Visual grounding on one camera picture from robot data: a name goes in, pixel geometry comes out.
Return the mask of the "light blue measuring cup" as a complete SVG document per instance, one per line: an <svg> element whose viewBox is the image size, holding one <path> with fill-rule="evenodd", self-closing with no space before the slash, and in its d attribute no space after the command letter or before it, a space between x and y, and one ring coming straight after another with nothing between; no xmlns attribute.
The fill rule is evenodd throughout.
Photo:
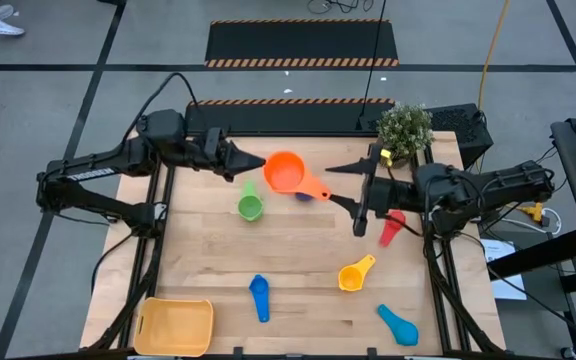
<svg viewBox="0 0 576 360"><path fill-rule="evenodd" d="M392 312L385 304L377 307L377 314L391 331L395 342L401 346L416 346L419 341L417 327Z"/></svg>

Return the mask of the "green measuring cup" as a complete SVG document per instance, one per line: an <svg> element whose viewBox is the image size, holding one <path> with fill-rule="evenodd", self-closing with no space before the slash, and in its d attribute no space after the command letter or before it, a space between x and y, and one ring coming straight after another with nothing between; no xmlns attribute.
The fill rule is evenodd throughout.
<svg viewBox="0 0 576 360"><path fill-rule="evenodd" d="M255 183L247 181L242 189L237 206L239 215L248 222L257 221L263 213L263 201Z"/></svg>

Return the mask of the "red measuring cup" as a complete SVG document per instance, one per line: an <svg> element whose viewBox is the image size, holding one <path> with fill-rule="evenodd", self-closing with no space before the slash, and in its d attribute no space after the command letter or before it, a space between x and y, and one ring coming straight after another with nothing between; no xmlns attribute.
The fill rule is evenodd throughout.
<svg viewBox="0 0 576 360"><path fill-rule="evenodd" d="M384 220L384 226L379 239L381 247L388 247L394 237L406 224L406 217L400 210L390 210Z"/></svg>

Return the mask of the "white paper sheet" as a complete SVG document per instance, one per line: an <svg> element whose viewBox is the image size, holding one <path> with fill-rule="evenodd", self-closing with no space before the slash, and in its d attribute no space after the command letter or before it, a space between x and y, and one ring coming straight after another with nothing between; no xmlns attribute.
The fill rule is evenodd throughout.
<svg viewBox="0 0 576 360"><path fill-rule="evenodd" d="M490 263L499 258L516 252L512 242L507 243L499 240L482 239L486 262ZM502 280L492 280L492 288L496 300L522 300L527 296L523 293L524 283L521 275L513 275Z"/></svg>

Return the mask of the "large black hazard-striped floor mat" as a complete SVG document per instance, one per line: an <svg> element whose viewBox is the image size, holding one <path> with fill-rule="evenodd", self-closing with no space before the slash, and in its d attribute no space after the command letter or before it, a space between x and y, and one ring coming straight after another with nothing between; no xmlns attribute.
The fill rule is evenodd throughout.
<svg viewBox="0 0 576 360"><path fill-rule="evenodd" d="M384 68L399 64L392 24L379 19L220 20L208 68Z"/></svg>

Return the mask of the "yellow plastic basket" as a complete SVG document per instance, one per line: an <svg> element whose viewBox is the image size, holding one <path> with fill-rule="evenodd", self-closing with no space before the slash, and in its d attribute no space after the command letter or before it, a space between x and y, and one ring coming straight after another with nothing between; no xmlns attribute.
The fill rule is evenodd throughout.
<svg viewBox="0 0 576 360"><path fill-rule="evenodd" d="M211 344L213 326L208 300L150 297L140 308L133 346L140 355L199 357Z"/></svg>

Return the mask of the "potted plant in striped pot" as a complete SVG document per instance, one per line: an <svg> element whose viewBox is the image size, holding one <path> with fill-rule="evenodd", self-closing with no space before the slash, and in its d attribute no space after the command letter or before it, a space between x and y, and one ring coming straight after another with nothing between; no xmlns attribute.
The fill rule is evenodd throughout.
<svg viewBox="0 0 576 360"><path fill-rule="evenodd" d="M431 119L432 115L422 105L397 103L382 113L377 132L382 149L392 153L391 168L409 161L432 144Z"/></svg>

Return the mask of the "yellow power plug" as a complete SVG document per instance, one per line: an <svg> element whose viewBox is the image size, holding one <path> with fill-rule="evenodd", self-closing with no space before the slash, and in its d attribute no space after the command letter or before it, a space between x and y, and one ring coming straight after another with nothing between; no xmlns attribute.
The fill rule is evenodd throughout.
<svg viewBox="0 0 576 360"><path fill-rule="evenodd" d="M529 216L535 223L542 223L544 216L544 207L542 203L535 203L534 205L519 206L518 209Z"/></svg>

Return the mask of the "black computer case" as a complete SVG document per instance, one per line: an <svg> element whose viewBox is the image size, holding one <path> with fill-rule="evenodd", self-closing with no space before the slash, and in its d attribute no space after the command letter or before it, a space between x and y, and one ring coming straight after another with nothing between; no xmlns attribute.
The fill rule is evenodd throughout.
<svg viewBox="0 0 576 360"><path fill-rule="evenodd" d="M474 103L427 109L433 131L455 133L463 166L472 166L494 144L485 114Z"/></svg>

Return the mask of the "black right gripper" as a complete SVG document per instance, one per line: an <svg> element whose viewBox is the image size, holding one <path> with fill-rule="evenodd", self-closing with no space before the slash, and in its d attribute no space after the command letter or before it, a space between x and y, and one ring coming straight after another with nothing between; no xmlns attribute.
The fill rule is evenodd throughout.
<svg viewBox="0 0 576 360"><path fill-rule="evenodd" d="M357 162L326 168L327 172L364 175L359 203L352 198L331 194L329 200L345 209L353 220L353 234L363 237L366 233L368 219L367 213L372 210L377 218L385 219L391 209L404 210L400 203L400 196L412 189L412 184L390 178L376 176L380 163L382 147L372 143L368 147L366 158ZM405 224L404 229L414 235L418 232Z"/></svg>

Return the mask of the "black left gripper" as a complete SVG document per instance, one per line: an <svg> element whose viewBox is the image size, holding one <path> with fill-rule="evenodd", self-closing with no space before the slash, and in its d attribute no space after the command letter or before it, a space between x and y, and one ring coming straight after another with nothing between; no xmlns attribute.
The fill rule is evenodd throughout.
<svg viewBox="0 0 576 360"><path fill-rule="evenodd" d="M211 171L233 181L239 174L261 168L266 159L239 149L227 141L222 128L212 127L185 141L183 162L195 171Z"/></svg>

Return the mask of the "yellow measuring cup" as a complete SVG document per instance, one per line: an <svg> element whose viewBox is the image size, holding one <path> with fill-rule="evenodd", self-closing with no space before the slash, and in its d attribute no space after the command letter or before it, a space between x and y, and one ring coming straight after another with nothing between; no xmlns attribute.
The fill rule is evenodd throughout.
<svg viewBox="0 0 576 360"><path fill-rule="evenodd" d="M367 273L376 263L376 258L365 255L361 260L344 266L338 272L338 287L342 291L355 292L363 288Z"/></svg>

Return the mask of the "orange measuring cup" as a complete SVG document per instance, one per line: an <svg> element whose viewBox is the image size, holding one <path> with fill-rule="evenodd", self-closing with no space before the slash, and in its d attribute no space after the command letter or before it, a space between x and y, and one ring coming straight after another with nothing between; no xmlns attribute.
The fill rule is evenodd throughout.
<svg viewBox="0 0 576 360"><path fill-rule="evenodd" d="M276 193L302 193L322 201L332 195L329 187L312 174L304 160L291 151L272 153L263 166L263 176Z"/></svg>

